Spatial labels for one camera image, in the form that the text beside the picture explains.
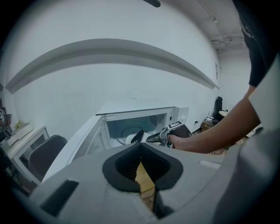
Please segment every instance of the white table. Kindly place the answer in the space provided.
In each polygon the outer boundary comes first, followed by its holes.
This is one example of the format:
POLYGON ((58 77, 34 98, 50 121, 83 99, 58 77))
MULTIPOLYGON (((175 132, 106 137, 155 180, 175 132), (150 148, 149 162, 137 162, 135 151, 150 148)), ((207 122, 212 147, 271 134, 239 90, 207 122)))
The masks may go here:
POLYGON ((26 168, 21 162, 20 157, 23 153, 41 136, 47 140, 49 135, 46 131, 46 126, 35 127, 31 132, 25 135, 22 139, 16 141, 11 147, 2 147, 16 169, 29 181, 33 181, 37 185, 41 182, 26 168))
POLYGON ((221 114, 223 117, 225 117, 226 115, 228 115, 228 112, 220 110, 219 114, 221 114))

